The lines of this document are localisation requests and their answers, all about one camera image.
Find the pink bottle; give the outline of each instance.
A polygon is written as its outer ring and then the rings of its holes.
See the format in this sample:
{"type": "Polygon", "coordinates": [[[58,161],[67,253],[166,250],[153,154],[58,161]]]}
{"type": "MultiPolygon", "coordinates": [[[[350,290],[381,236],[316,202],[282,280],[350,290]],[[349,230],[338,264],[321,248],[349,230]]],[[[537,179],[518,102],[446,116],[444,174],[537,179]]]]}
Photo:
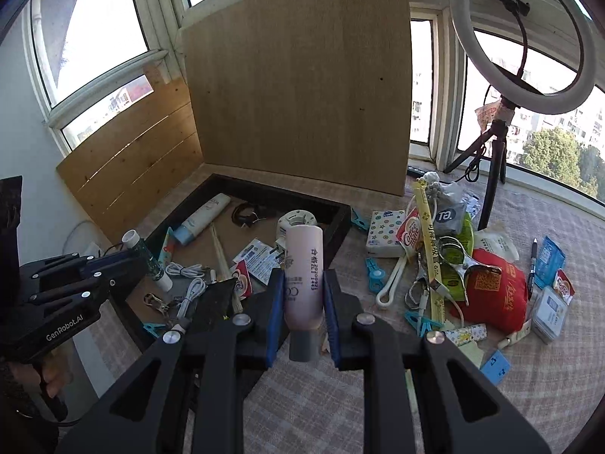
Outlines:
{"type": "Polygon", "coordinates": [[[290,329],[290,360],[319,357],[324,305],[324,233],[313,225],[288,228],[285,252],[284,317],[290,329]]]}

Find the blue packet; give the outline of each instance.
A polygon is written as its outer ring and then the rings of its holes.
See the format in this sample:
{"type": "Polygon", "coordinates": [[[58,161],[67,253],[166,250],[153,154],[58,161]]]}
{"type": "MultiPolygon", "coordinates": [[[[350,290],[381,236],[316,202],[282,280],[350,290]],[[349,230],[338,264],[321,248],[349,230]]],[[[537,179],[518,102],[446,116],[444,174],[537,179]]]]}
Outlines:
{"type": "Polygon", "coordinates": [[[483,364],[483,367],[481,367],[480,370],[492,384],[497,386],[502,382],[504,376],[510,370],[510,363],[500,350],[496,350],[496,352],[483,364]]]}
{"type": "Polygon", "coordinates": [[[541,289],[547,285],[552,286],[557,270],[564,265],[565,254],[563,251],[548,236],[544,237],[544,242],[542,242],[542,247],[535,262],[536,285],[541,289]]]}

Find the tripod leg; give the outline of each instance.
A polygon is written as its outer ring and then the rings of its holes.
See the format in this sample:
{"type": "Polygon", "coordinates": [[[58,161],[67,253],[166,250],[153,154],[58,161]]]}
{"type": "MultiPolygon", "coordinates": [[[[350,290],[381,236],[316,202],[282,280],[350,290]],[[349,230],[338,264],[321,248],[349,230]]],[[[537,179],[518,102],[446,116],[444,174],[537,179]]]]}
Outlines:
{"type": "Polygon", "coordinates": [[[508,147],[506,145],[506,140],[504,141],[504,154],[502,156],[502,163],[500,164],[500,182],[502,184],[506,183],[506,156],[508,152],[508,147]]]}
{"type": "Polygon", "coordinates": [[[488,226],[489,215],[491,215],[492,206],[494,206],[495,190],[498,187],[498,177],[504,155],[504,140],[495,138],[492,141],[492,160],[489,167],[488,187],[485,189],[485,200],[483,200],[483,210],[479,220],[479,230],[488,226]]]}
{"type": "Polygon", "coordinates": [[[446,168],[444,168],[444,173],[449,174],[456,167],[459,167],[460,164],[462,164],[466,159],[468,159],[469,157],[474,156],[475,152],[477,150],[479,150],[479,147],[481,145],[483,145],[486,141],[488,141],[493,135],[494,135],[494,132],[492,131],[491,128],[489,128],[485,133],[483,133],[479,138],[477,138],[471,144],[471,146],[469,148],[467,148],[466,150],[464,150],[464,152],[462,152],[458,156],[457,159],[454,159],[450,165],[448,165],[446,168]]]}

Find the qr code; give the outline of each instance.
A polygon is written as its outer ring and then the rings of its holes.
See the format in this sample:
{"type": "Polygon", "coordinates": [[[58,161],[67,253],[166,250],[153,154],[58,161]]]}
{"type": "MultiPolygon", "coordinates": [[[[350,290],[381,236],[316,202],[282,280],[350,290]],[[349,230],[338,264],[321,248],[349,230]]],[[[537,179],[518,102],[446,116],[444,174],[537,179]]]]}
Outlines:
{"type": "Polygon", "coordinates": [[[477,290],[487,290],[497,292],[500,288],[500,279],[502,275],[488,273],[487,271],[477,272],[475,279],[475,288],[477,290]]]}
{"type": "Polygon", "coordinates": [[[555,312],[556,312],[556,311],[558,311],[559,306],[558,306],[558,304],[557,304],[557,303],[554,301],[554,299],[552,299],[551,297],[547,297],[547,299],[546,299],[546,303],[547,303],[548,305],[550,305],[550,306],[551,306],[551,308],[552,308],[552,310],[553,310],[553,311],[555,311],[555,312]]]}

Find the tree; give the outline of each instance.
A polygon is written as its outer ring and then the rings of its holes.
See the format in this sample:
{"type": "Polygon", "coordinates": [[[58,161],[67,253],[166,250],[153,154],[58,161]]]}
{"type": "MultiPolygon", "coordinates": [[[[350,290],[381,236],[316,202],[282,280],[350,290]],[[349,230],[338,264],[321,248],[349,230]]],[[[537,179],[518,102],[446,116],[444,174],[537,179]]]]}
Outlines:
{"type": "Polygon", "coordinates": [[[599,182],[597,181],[597,178],[593,176],[588,181],[582,181],[582,184],[578,189],[593,198],[597,198],[599,193],[599,182]]]}
{"type": "Polygon", "coordinates": [[[573,188],[580,187],[580,145],[571,133],[558,127],[537,131],[528,137],[523,152],[523,167],[573,188]]]}
{"type": "Polygon", "coordinates": [[[590,182],[591,178],[596,177],[603,169],[603,159],[598,148],[592,145],[581,146],[578,166],[583,181],[590,182]]]}

